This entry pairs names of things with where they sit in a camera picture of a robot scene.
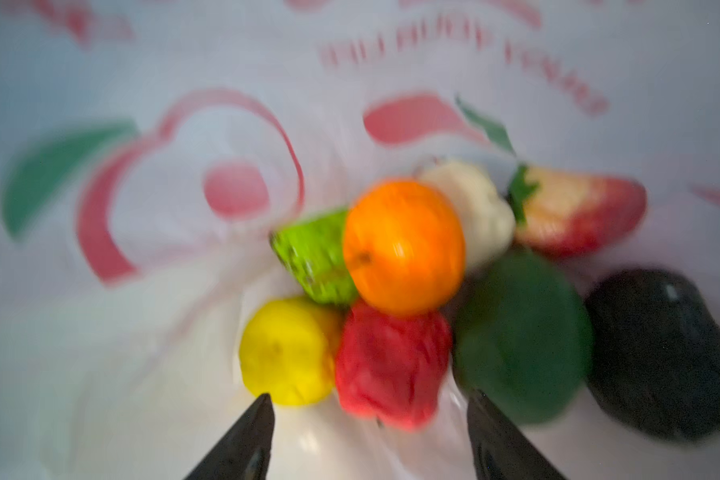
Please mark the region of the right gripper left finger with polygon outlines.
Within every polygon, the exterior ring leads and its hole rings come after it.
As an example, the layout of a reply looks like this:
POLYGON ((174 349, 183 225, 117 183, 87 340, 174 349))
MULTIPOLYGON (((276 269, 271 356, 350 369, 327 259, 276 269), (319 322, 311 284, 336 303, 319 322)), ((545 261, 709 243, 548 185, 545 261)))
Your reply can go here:
POLYGON ((275 412, 271 396, 259 395, 186 480, 265 480, 271 458, 275 412))

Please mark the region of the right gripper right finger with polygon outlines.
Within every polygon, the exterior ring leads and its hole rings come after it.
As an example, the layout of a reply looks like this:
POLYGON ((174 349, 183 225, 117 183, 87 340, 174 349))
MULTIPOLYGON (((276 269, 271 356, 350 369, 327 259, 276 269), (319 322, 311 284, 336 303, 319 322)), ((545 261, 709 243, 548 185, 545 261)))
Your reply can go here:
POLYGON ((483 392, 470 393, 466 419, 478 479, 566 479, 483 392))

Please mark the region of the pink plastic bag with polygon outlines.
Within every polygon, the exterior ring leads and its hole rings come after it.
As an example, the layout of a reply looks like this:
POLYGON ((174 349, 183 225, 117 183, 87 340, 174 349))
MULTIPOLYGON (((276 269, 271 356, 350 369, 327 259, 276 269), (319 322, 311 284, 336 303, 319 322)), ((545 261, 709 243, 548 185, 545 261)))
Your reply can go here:
POLYGON ((180 479, 298 291, 271 229, 442 156, 640 181, 586 291, 720 325, 720 1, 0 1, 0 479, 180 479))

